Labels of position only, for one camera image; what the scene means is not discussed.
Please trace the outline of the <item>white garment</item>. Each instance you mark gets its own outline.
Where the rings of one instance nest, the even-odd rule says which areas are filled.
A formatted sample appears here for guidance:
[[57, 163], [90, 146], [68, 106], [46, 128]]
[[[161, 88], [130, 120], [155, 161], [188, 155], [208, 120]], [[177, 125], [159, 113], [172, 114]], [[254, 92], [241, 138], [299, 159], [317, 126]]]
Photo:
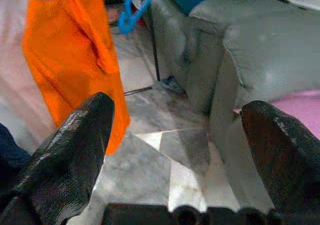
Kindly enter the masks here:
[[56, 129], [22, 50], [28, 0], [0, 0], [0, 124], [32, 154]]

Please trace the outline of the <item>pink puzzle mat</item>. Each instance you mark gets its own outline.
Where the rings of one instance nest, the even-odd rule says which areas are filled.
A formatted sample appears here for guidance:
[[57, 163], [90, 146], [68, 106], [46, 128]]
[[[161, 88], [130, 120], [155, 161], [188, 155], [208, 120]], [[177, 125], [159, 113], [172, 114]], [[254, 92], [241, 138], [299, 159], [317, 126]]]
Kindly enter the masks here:
[[320, 131], [320, 89], [291, 93], [268, 103], [296, 117], [310, 131]]

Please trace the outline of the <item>orange garment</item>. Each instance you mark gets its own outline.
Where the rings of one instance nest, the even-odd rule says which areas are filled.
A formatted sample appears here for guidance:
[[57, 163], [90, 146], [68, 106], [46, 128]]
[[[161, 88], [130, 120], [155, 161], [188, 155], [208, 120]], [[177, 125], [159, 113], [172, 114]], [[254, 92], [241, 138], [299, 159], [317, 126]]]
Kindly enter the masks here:
[[120, 146], [130, 116], [103, 0], [28, 0], [22, 49], [57, 126], [91, 95], [115, 104], [106, 154]]

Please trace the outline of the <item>grey green sofa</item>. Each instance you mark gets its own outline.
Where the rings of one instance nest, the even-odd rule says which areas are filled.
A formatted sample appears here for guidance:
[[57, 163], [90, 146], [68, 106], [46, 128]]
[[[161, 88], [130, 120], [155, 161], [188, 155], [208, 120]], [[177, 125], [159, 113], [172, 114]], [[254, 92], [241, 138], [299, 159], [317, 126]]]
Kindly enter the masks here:
[[204, 0], [185, 14], [153, 0], [157, 50], [192, 107], [209, 117], [208, 205], [272, 207], [238, 110], [260, 100], [320, 90], [320, 11], [283, 0]]

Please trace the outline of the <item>navy garment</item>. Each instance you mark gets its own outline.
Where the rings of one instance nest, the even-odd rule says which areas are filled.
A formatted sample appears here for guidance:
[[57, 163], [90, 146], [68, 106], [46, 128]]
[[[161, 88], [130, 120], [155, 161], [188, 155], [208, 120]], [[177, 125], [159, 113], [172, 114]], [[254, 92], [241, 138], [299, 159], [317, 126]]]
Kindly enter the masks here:
[[31, 156], [20, 148], [9, 130], [0, 123], [0, 190], [8, 188]]

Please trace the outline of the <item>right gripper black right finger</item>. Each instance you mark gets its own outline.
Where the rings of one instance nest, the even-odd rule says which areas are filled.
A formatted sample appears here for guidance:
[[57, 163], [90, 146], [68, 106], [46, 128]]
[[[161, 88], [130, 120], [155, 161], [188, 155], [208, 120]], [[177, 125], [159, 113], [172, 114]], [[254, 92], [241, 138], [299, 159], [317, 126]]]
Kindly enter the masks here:
[[320, 140], [265, 101], [244, 105], [240, 116], [275, 224], [320, 225]]

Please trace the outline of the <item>black clothes drying rack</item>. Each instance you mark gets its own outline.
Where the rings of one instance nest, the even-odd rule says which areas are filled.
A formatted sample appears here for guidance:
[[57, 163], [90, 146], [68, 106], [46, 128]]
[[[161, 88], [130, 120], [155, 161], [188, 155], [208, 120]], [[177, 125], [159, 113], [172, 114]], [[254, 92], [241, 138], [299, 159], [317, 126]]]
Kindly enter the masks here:
[[[155, 37], [154, 23], [153, 23], [153, 18], [152, 18], [151, 5], [149, 5], [147, 8], [147, 18], [148, 18], [148, 22], [149, 22], [149, 26], [150, 26], [150, 36], [151, 36], [151, 43], [152, 43], [152, 52], [153, 52], [153, 58], [154, 58], [154, 68], [155, 68], [156, 81], [159, 82], [161, 80], [161, 76], [160, 76], [160, 69], [159, 69], [159, 59], [158, 59], [158, 53], [157, 53], [157, 45], [156, 45], [156, 37]], [[134, 90], [125, 92], [124, 94], [126, 96], [129, 96], [129, 95], [149, 91], [152, 88], [153, 88], [152, 86], [147, 86], [147, 87], [134, 89]]]

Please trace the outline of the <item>blue plastic hanger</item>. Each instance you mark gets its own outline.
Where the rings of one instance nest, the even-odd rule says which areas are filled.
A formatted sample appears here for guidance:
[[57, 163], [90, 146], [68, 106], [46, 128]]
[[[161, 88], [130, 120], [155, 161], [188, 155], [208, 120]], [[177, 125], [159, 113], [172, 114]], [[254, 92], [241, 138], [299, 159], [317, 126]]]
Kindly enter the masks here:
[[149, 8], [153, 0], [143, 0], [140, 8], [133, 13], [132, 0], [124, 0], [123, 11], [119, 15], [118, 29], [121, 34], [132, 33], [138, 21], [142, 18], [145, 11]]

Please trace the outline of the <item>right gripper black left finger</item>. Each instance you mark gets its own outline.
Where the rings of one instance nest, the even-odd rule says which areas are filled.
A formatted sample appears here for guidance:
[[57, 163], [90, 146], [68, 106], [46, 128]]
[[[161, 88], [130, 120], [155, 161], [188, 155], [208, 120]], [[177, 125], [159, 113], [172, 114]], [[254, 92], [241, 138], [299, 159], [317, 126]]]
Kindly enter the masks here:
[[0, 186], [0, 225], [66, 225], [88, 205], [101, 171], [115, 103], [98, 92], [76, 108]]

